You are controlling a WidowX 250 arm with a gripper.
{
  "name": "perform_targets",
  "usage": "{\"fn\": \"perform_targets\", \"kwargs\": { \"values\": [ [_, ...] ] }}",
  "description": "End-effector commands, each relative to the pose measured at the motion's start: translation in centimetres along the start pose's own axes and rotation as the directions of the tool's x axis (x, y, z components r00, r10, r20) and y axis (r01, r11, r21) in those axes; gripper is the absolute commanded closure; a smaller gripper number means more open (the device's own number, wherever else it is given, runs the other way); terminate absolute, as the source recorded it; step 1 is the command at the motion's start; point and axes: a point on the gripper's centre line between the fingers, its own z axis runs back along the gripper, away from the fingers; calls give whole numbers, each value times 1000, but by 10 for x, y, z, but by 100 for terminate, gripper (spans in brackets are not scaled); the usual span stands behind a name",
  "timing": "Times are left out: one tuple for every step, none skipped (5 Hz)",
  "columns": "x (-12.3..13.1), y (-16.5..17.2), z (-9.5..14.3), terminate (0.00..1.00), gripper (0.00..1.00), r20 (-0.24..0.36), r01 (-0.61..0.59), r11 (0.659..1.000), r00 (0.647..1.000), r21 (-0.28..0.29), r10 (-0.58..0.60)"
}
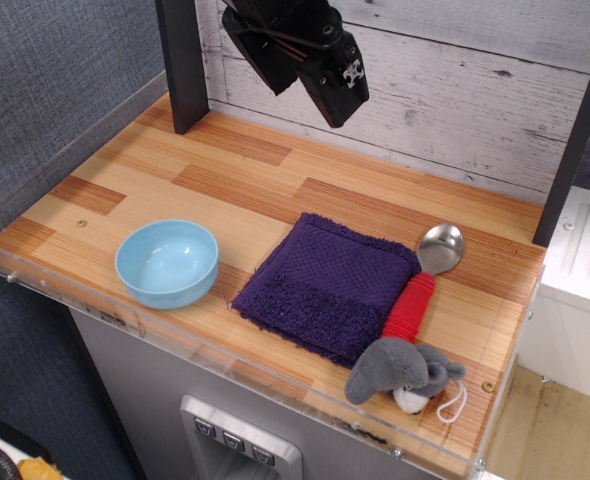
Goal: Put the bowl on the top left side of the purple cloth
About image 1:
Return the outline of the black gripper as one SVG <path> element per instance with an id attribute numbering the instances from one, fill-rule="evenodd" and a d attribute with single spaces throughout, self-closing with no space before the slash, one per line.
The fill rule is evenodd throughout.
<path id="1" fill-rule="evenodd" d="M 275 95 L 299 78 L 331 128 L 342 127 L 369 100 L 361 51 L 328 1 L 225 4 L 225 31 Z M 318 50 L 307 54 L 296 44 Z"/>

